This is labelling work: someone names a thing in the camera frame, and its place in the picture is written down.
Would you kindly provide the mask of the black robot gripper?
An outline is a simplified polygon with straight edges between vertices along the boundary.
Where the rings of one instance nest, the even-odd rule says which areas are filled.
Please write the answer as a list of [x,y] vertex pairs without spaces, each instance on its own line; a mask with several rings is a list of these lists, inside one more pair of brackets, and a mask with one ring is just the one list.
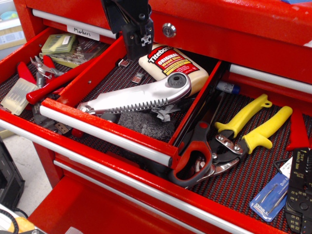
[[122,32],[129,60],[151,53],[154,42],[154,22],[148,0],[102,0],[112,33]]

